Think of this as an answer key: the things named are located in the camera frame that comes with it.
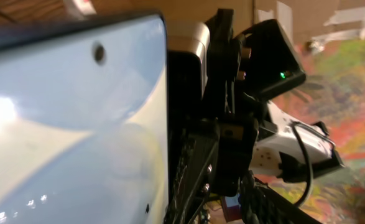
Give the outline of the blue Samsung Galaxy phone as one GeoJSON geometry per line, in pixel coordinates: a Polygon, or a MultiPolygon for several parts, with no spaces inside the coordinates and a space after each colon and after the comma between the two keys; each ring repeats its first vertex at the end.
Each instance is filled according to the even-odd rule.
{"type": "Polygon", "coordinates": [[[162,223],[161,13],[0,27],[0,223],[162,223]]]}

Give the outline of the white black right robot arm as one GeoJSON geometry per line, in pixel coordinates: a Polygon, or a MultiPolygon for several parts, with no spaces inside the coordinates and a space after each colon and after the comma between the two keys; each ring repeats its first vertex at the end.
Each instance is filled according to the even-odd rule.
{"type": "Polygon", "coordinates": [[[301,210],[315,178],[343,167],[321,121],[306,124],[272,99],[306,80],[275,19],[233,33],[234,12],[167,24],[169,196],[165,223],[313,223],[301,210]]]}

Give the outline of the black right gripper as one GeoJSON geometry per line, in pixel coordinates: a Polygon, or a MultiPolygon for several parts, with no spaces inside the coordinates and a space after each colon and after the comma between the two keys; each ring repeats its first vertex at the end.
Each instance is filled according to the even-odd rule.
{"type": "Polygon", "coordinates": [[[238,196],[245,224],[321,224],[249,170],[259,123],[244,100],[244,34],[234,35],[234,10],[207,20],[210,45],[203,116],[214,124],[190,124],[171,132],[166,224],[193,223],[210,192],[238,196]]]}

